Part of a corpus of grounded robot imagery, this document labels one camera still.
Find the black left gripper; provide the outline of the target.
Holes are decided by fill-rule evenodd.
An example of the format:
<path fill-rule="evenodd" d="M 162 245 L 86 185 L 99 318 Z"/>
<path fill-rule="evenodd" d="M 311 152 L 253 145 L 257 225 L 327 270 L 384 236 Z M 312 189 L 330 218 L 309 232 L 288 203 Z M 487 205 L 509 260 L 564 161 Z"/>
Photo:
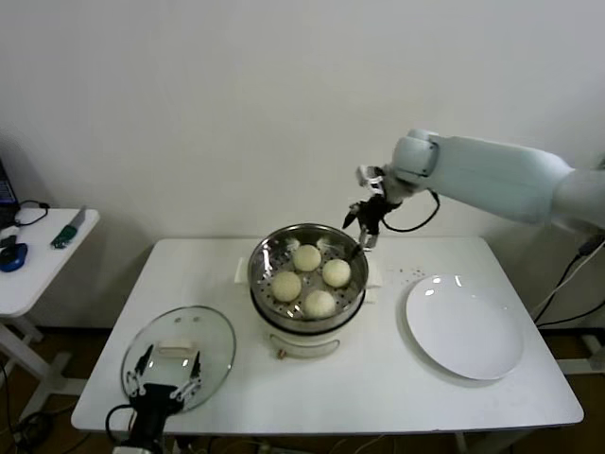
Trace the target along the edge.
<path fill-rule="evenodd" d="M 134 368 L 125 374 L 126 395 L 136 413 L 130 431 L 132 440 L 159 440 L 164 433 L 166 420 L 183 410 L 183 402 L 198 392 L 201 387 L 201 363 L 196 353 L 189 378 L 177 389 L 173 385 L 147 383 L 143 386 L 143 374 L 147 369 L 153 345 L 135 362 Z"/>

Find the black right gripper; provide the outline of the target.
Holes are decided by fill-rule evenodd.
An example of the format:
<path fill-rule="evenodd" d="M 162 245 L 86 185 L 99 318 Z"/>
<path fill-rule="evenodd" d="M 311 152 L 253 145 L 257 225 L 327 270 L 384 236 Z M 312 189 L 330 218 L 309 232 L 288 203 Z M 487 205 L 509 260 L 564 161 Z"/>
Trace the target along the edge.
<path fill-rule="evenodd" d="M 366 252 L 371 252 L 376 246 L 379 224 L 383 217 L 392 210 L 392 204 L 382 196 L 372 196 L 366 201 L 356 202 L 350 205 L 349 211 L 343 221 L 344 227 L 349 227 L 356 219 L 359 211 L 360 233 L 356 246 L 349 254 L 349 259 L 354 260 Z"/>

